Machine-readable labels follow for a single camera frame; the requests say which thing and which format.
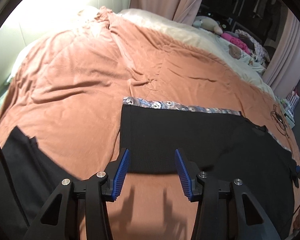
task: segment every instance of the wrinkled blanket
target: wrinkled blanket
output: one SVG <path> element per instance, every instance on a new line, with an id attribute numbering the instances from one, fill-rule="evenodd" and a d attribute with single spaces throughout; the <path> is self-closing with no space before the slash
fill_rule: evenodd
<path id="1" fill-rule="evenodd" d="M 106 8 L 81 27 L 42 37 L 30 50 L 0 110 L 0 145 L 18 126 L 58 165 L 87 179 L 118 156 L 125 96 L 241 111 L 266 125 L 300 165 L 292 130 L 283 136 L 271 119 L 275 102 L 268 93 L 213 54 Z M 298 206 L 297 191 L 295 199 Z M 121 196 L 107 206 L 120 240 L 189 239 L 197 208 L 177 175 L 138 174 L 127 175 Z"/>

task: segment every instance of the padded headboard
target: padded headboard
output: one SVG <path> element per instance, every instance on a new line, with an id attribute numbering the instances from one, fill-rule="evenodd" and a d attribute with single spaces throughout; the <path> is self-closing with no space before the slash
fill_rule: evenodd
<path id="1" fill-rule="evenodd" d="M 75 19 L 86 5 L 118 13 L 129 8 L 130 0 L 23 0 L 0 28 L 0 89 L 23 48 Z"/>

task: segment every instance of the pink cloth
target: pink cloth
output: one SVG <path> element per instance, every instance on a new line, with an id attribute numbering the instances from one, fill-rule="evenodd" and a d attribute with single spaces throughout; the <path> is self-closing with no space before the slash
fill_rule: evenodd
<path id="1" fill-rule="evenodd" d="M 236 45 L 237 47 L 239 47 L 240 49 L 242 49 L 245 53 L 247 53 L 248 55 L 251 55 L 251 51 L 248 48 L 247 44 L 245 44 L 242 40 L 231 36 L 228 33 L 223 33 L 221 35 L 222 38 L 224 38 L 225 40 L 231 42 L 232 44 Z"/>

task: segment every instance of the metal pin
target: metal pin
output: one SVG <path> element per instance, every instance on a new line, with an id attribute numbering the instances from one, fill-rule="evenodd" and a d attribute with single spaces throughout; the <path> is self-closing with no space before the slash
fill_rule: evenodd
<path id="1" fill-rule="evenodd" d="M 235 179 L 234 183 L 238 186 L 242 185 L 242 180 L 241 179 Z"/>
<path id="2" fill-rule="evenodd" d="M 68 185 L 70 183 L 70 180 L 69 179 L 64 179 L 62 182 L 62 185 Z"/>
<path id="3" fill-rule="evenodd" d="M 103 178 L 105 175 L 106 175 L 106 173 L 104 171 L 99 171 L 97 173 L 97 177 L 99 177 L 99 178 Z"/>
<path id="4" fill-rule="evenodd" d="M 201 178 L 206 178 L 206 177 L 208 177 L 208 173 L 206 173 L 206 172 L 204 172 L 204 171 L 200 171 L 200 172 L 199 172 L 199 177 L 201 177 Z"/>

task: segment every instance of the plush toy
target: plush toy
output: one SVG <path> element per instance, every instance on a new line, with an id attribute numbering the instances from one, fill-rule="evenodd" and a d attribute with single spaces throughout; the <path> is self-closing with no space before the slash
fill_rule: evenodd
<path id="1" fill-rule="evenodd" d="M 194 19 L 192 26 L 195 28 L 203 28 L 207 31 L 214 32 L 215 34 L 218 35 L 221 35 L 223 33 L 218 23 L 214 19 L 211 19 L 206 16 L 197 16 Z"/>

